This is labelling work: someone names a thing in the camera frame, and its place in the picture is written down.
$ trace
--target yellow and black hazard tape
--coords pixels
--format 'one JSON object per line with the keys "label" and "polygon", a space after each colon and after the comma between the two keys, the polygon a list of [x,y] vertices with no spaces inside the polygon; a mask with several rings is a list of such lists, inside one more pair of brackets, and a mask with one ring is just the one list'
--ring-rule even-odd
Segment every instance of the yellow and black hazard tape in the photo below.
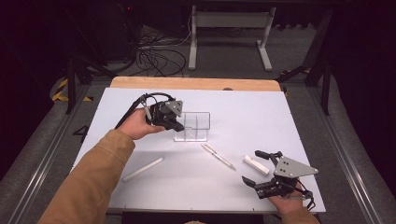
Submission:
{"label": "yellow and black hazard tape", "polygon": [[[69,101],[69,98],[66,96],[62,96],[62,91],[67,84],[67,77],[62,80],[61,84],[59,84],[58,89],[55,94],[52,96],[52,101]],[[93,96],[84,97],[84,101],[93,101]]]}

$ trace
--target white tabletop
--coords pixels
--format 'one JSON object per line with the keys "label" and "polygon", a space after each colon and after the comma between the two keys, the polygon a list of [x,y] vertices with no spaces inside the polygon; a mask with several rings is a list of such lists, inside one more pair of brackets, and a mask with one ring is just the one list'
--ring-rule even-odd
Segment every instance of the white tabletop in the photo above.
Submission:
{"label": "white tabletop", "polygon": [[[161,157],[149,170],[120,183],[109,209],[122,211],[274,212],[268,200],[260,200],[247,187],[242,175],[256,183],[270,181],[274,165],[254,156],[255,150],[281,151],[284,156],[309,165],[284,93],[281,91],[192,91],[107,88],[75,164],[144,93],[165,92],[183,101],[185,112],[209,112],[210,130],[206,144],[236,167],[233,171],[201,147],[200,142],[174,142],[172,131],[148,135],[135,141],[136,148],[121,177]],[[159,96],[158,101],[166,100]],[[243,162],[245,155],[259,161],[268,176]],[[313,191],[316,207],[325,207],[312,175],[301,178]]]}

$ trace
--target person's left hand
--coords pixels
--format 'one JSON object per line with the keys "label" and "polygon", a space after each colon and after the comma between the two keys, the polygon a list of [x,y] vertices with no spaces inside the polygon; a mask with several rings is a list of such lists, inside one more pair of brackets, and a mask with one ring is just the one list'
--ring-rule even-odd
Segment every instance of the person's left hand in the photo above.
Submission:
{"label": "person's left hand", "polygon": [[146,123],[146,111],[138,108],[117,129],[126,133],[133,140],[140,139],[149,133],[159,133],[165,130],[163,126],[152,126]]}

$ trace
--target gray floor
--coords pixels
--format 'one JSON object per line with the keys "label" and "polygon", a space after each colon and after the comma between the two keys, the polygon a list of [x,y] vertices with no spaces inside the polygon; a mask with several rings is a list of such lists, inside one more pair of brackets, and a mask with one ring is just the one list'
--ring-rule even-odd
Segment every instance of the gray floor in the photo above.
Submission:
{"label": "gray floor", "polygon": [[[280,31],[273,28],[267,43],[273,72],[264,72],[260,54],[255,47],[255,40],[261,33],[261,30],[244,30],[238,37],[228,37],[217,32],[202,32],[198,42],[196,70],[189,71],[186,68],[183,71],[184,77],[274,79],[281,71],[291,70],[302,63],[315,30],[287,28]],[[178,50],[188,59],[189,43],[171,49]],[[182,62],[175,54],[163,54]],[[112,64],[111,68],[117,66],[120,65]],[[171,66],[163,69],[165,72],[173,70],[175,67]],[[136,71],[138,69],[134,65],[120,75],[127,76]],[[151,71],[148,75],[154,76],[156,73]],[[305,75],[293,77],[282,86],[289,91],[288,103],[308,159],[312,166],[320,170],[317,181],[327,208],[326,213],[319,214],[322,223],[380,223],[375,218],[370,220],[370,216],[367,217],[364,209],[367,204],[373,206],[382,223],[396,223],[394,197],[371,164],[355,134],[340,100],[335,80],[332,80],[330,94],[331,115],[324,117],[317,103],[320,86],[306,88],[304,77]],[[72,115],[64,114],[66,102],[55,102],[0,183],[0,223],[7,223],[11,218],[18,223],[38,221],[78,154],[81,137],[73,135],[73,132],[83,125],[90,125],[103,91],[109,83],[110,79],[107,77],[95,77],[90,87],[79,86],[80,92],[93,96],[93,101],[82,102]],[[65,126],[65,121],[68,120],[70,123]],[[335,134],[329,131],[329,123]],[[22,201],[18,204],[41,160],[53,149],[53,139],[58,136],[59,130],[64,130],[64,134],[57,139],[53,150],[56,157],[48,164],[49,169],[41,178],[43,182],[29,194],[32,197],[28,203]],[[340,146],[353,162],[347,167],[337,153]],[[359,173],[363,189],[366,190],[364,192],[367,192],[371,201],[361,203],[361,191],[354,191],[361,187],[353,186],[356,182],[348,175],[348,167],[355,168]],[[271,216],[264,216],[264,220],[265,223],[279,223]],[[106,223],[120,223],[120,216],[108,215]]]}

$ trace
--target acrylic box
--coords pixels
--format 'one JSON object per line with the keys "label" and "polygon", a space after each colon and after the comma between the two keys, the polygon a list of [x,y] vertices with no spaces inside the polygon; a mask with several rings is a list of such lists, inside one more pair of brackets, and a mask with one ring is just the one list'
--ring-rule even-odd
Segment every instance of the acrylic box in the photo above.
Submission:
{"label": "acrylic box", "polygon": [[206,142],[210,129],[209,112],[183,112],[177,121],[184,126],[184,131],[174,131],[175,142]]}

